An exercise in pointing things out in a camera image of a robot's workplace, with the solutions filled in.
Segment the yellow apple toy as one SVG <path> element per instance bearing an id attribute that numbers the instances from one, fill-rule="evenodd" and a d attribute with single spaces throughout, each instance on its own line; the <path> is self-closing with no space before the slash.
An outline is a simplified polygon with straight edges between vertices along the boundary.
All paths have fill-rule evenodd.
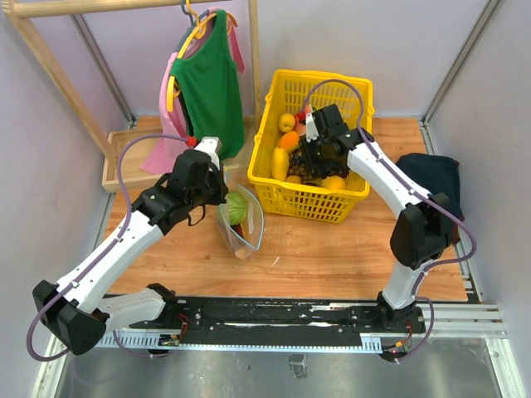
<path id="1" fill-rule="evenodd" d="M 320 186 L 329 190 L 346 190 L 347 181 L 340 176 L 331 176 L 322 179 Z"/>

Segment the dark blue grape bunch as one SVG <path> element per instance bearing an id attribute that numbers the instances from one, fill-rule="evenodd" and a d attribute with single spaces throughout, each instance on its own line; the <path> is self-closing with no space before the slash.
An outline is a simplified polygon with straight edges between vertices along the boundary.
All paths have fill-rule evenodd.
<path id="1" fill-rule="evenodd" d="M 299 149 L 290 154 L 290 167 L 293 169 L 305 168 L 304 154 Z"/>

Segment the green cabbage toy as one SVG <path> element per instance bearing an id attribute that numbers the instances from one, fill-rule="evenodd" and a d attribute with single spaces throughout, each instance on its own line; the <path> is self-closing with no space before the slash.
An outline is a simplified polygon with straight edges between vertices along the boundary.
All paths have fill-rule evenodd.
<path id="1" fill-rule="evenodd" d="M 247 219 L 248 200 L 239 192 L 229 192 L 224 214 L 230 226 L 239 225 Z"/>

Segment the clear zip top bag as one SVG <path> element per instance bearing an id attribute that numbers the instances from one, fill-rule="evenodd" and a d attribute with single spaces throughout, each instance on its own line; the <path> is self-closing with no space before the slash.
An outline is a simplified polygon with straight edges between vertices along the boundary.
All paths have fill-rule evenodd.
<path id="1" fill-rule="evenodd" d="M 256 196 L 224 172 L 228 188 L 225 202 L 217 208 L 217 225 L 230 251 L 239 260 L 250 259 L 261 247 L 264 212 Z"/>

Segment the papaya slice toy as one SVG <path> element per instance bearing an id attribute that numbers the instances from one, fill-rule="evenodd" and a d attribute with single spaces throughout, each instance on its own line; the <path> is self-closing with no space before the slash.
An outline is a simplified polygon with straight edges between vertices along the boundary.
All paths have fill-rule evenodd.
<path id="1" fill-rule="evenodd" d="M 244 247 L 251 248 L 252 244 L 248 238 L 248 230 L 245 223 L 239 223 L 230 226 L 229 241 L 232 250 L 237 251 Z"/>

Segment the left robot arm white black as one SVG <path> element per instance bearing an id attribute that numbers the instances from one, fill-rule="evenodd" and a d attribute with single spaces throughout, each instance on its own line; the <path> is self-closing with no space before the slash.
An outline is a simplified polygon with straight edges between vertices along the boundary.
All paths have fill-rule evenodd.
<path id="1" fill-rule="evenodd" d="M 143 321 L 168 328 L 178 320 L 178 298 L 161 284 L 135 294 L 106 298 L 109 287 L 151 245 L 190 213 L 225 201 L 227 186 L 218 141 L 203 139 L 178 157 L 170 173 L 130 204 L 119 226 L 81 264 L 56 283 L 32 291 L 42 323 L 74 355 L 93 348 L 108 332 Z"/>

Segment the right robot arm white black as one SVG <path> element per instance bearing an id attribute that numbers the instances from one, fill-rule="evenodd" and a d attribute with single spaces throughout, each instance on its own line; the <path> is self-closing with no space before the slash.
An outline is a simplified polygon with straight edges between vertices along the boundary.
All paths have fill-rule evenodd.
<path id="1" fill-rule="evenodd" d="M 300 150 L 308 173 L 317 178 L 357 173 L 396 218 L 390 238 L 395 265 L 378 294 L 374 320 L 384 331 L 396 331 L 413 312 L 427 266 L 451 243 L 451 201 L 443 193 L 431 194 L 409 178 L 366 129 L 350 129 L 337 105 L 305 114 L 303 124 Z"/>

